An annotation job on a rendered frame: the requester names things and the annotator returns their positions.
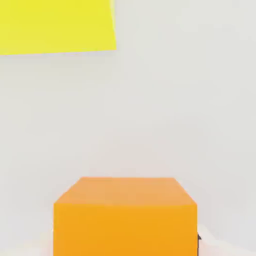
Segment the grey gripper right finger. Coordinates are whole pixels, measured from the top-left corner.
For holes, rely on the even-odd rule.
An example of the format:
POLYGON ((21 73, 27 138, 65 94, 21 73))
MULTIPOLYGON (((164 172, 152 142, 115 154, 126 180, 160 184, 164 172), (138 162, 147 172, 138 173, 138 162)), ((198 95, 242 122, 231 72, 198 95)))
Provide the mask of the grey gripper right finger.
POLYGON ((253 256, 253 252, 216 239, 203 225, 197 226, 199 240, 198 256, 253 256))

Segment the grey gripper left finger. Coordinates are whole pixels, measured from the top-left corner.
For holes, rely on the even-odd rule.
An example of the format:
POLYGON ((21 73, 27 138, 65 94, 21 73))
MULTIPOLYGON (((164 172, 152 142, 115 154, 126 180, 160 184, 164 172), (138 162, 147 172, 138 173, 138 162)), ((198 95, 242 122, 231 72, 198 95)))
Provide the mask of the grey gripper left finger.
POLYGON ((53 256, 53 229, 25 242, 18 256, 53 256))

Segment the small orange cube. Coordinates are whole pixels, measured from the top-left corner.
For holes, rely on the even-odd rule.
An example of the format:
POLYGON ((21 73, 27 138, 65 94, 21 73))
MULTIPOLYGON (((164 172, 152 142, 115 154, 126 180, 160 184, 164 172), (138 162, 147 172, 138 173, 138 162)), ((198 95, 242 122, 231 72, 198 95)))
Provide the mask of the small orange cube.
POLYGON ((197 204, 174 178, 82 177, 53 205, 53 256, 198 256, 197 204))

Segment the large yellow box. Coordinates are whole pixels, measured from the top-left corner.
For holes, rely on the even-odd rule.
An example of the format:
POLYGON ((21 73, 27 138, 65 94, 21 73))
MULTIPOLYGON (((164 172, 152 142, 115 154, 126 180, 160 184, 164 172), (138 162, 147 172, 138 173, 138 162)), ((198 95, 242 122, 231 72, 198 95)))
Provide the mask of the large yellow box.
POLYGON ((0 55, 117 48, 113 0, 0 0, 0 55))

